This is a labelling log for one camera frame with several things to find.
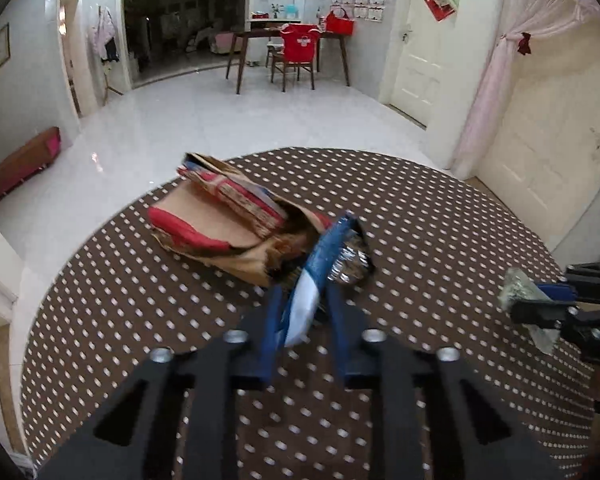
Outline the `clear plastic wrapper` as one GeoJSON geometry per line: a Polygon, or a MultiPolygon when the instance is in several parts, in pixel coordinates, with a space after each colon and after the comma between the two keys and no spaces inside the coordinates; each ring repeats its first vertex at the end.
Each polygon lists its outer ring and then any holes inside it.
{"type": "Polygon", "coordinates": [[[535,348],[551,356],[559,338],[558,328],[541,328],[532,322],[536,309],[549,302],[550,297],[523,270],[509,268],[498,301],[513,322],[524,326],[535,348]]]}

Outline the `dark blue foil wrapper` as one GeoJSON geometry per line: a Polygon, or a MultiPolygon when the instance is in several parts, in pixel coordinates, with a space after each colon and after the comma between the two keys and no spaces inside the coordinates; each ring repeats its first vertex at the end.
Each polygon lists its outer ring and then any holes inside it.
{"type": "Polygon", "coordinates": [[[347,212],[321,235],[306,259],[284,307],[278,343],[291,347],[301,341],[329,283],[354,286],[374,272],[362,223],[347,212]]]}

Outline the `red patterned paper bag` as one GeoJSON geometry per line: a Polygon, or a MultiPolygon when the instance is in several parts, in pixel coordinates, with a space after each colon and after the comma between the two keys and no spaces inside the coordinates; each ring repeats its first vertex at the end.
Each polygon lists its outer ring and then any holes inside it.
{"type": "Polygon", "coordinates": [[[186,154],[178,175],[148,208],[152,235],[169,252],[253,285],[285,281],[332,224],[208,155],[186,154]]]}

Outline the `pink curtain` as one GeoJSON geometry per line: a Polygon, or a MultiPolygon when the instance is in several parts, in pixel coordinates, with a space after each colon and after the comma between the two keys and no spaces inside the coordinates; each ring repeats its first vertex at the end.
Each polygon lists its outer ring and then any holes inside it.
{"type": "Polygon", "coordinates": [[[505,0],[500,36],[469,111],[452,171],[462,179],[477,173],[489,151],[512,88],[514,62],[531,54],[534,40],[553,39],[600,18],[597,0],[505,0]]]}

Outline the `brown pink bench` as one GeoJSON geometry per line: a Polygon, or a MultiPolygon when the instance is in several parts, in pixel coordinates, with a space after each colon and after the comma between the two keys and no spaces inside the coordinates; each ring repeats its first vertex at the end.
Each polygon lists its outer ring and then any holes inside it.
{"type": "Polygon", "coordinates": [[[58,127],[39,133],[0,162],[0,199],[20,183],[50,166],[61,152],[58,127]]]}

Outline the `white door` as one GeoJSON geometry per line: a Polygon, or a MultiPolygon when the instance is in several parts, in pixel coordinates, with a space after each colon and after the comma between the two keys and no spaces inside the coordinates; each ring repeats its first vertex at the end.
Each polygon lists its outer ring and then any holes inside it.
{"type": "Polygon", "coordinates": [[[391,105],[425,127],[441,88],[443,50],[454,32],[460,0],[408,0],[391,105]]]}

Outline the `red basket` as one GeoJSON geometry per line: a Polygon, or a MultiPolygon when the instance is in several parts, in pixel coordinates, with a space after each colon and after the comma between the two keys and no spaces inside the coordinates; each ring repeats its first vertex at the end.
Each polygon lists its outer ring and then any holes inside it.
{"type": "Polygon", "coordinates": [[[324,19],[324,29],[340,36],[352,36],[355,21],[347,14],[343,6],[335,6],[324,19]]]}

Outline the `red covered chair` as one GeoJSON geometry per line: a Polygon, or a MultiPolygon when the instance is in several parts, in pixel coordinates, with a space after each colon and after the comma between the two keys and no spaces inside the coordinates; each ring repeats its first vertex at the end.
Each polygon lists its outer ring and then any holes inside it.
{"type": "Polygon", "coordinates": [[[271,77],[274,82],[276,73],[283,75],[282,91],[286,91],[287,72],[294,70],[296,79],[300,79],[300,72],[305,70],[310,74],[311,89],[315,89],[315,59],[318,40],[321,31],[317,26],[309,24],[288,24],[279,32],[283,40],[282,48],[272,53],[271,77]]]}

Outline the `wooden dining table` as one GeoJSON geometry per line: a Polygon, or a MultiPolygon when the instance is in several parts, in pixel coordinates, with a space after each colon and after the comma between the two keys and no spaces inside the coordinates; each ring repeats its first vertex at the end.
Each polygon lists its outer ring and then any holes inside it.
{"type": "Polygon", "coordinates": [[[265,28],[234,33],[232,43],[230,44],[230,58],[228,59],[225,78],[230,76],[230,68],[232,67],[234,53],[236,52],[237,40],[240,39],[242,40],[242,47],[240,48],[238,62],[236,82],[237,94],[242,90],[242,77],[244,76],[246,67],[246,54],[249,41],[258,38],[279,38],[283,40],[282,50],[272,54],[270,66],[271,79],[274,79],[276,72],[283,74],[283,91],[286,91],[286,70],[288,70],[288,68],[294,68],[297,74],[300,74],[302,70],[308,72],[310,74],[311,86],[312,88],[315,88],[315,72],[320,65],[321,41],[323,39],[338,40],[344,81],[346,82],[346,85],[350,87],[351,81],[346,48],[346,36],[315,27],[309,28],[309,26],[291,24],[284,29],[265,28]]]}

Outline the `coat rack with clothes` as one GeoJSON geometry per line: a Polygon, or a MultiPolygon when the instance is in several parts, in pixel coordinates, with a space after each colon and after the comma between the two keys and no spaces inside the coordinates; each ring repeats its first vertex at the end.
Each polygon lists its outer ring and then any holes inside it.
{"type": "Polygon", "coordinates": [[[116,43],[117,29],[110,10],[106,6],[96,6],[97,21],[92,27],[92,47],[104,78],[104,104],[108,103],[110,93],[115,96],[124,96],[124,93],[111,84],[110,74],[114,63],[120,62],[119,51],[116,43]]]}

